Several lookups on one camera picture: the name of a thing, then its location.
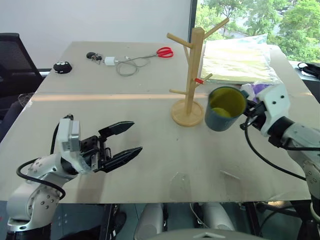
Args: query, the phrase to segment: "wooden table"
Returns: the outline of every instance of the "wooden table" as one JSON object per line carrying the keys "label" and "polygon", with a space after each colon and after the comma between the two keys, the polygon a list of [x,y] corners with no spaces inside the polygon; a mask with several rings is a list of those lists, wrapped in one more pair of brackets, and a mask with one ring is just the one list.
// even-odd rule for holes
{"label": "wooden table", "polygon": [[[215,132],[204,122],[185,128],[171,118],[171,106],[182,98],[169,93],[183,90],[187,62],[182,46],[169,44],[172,59],[154,57],[131,77],[114,67],[86,59],[87,52],[104,56],[137,57],[155,52],[162,44],[73,42],[61,60],[72,64],[65,75],[51,72],[0,144],[0,200],[23,182],[15,172],[22,163],[50,151],[59,119],[72,113],[80,121],[81,139],[119,121],[135,125],[106,142],[113,154],[143,146],[131,162],[108,174],[80,175],[64,185],[63,203],[238,202],[309,199],[305,182],[284,174],[260,160],[245,141],[241,116],[227,131]],[[285,83],[290,118],[319,128],[319,104],[299,79],[286,57],[274,47],[271,65]],[[195,98],[203,106],[215,84],[200,86]],[[282,168],[303,175],[287,155],[250,128],[256,149]]]}

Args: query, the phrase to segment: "black chair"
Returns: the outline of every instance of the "black chair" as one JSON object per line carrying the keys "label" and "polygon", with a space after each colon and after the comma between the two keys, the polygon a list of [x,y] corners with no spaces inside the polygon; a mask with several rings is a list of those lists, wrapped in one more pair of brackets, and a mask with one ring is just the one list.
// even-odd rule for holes
{"label": "black chair", "polygon": [[18,33],[0,33],[0,98],[33,93],[43,81]]}

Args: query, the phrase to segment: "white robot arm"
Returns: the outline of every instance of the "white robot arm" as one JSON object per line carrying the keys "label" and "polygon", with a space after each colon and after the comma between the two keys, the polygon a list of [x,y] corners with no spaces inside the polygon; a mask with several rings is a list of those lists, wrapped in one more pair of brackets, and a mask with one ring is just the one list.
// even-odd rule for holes
{"label": "white robot arm", "polygon": [[[62,118],[57,126],[59,153],[39,157],[24,163],[17,174],[26,179],[7,203],[9,220],[7,240],[50,239],[50,225],[59,201],[65,196],[63,185],[78,174],[104,171],[108,173],[136,157],[142,147],[125,150],[111,156],[105,141],[120,134],[134,122],[123,121],[99,130],[100,136],[80,141],[80,123],[71,115]],[[21,173],[28,166],[27,174]]]}

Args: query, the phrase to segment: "plastic bag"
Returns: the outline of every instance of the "plastic bag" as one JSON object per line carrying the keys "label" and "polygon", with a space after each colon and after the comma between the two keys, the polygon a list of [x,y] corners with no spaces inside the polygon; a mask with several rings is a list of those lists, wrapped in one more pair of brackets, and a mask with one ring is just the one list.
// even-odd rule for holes
{"label": "plastic bag", "polygon": [[270,67],[267,34],[228,40],[207,41],[201,78],[212,74],[208,83],[279,84]]}

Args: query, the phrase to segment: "scissors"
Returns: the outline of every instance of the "scissors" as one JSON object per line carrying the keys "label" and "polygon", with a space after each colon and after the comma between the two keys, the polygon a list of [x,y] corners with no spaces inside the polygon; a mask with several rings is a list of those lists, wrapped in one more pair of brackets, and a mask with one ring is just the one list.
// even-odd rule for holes
{"label": "scissors", "polygon": [[165,46],[165,47],[160,48],[158,51],[156,51],[156,55],[159,58],[168,59],[168,58],[172,58],[174,56],[174,52],[172,51],[172,49],[170,47]]}

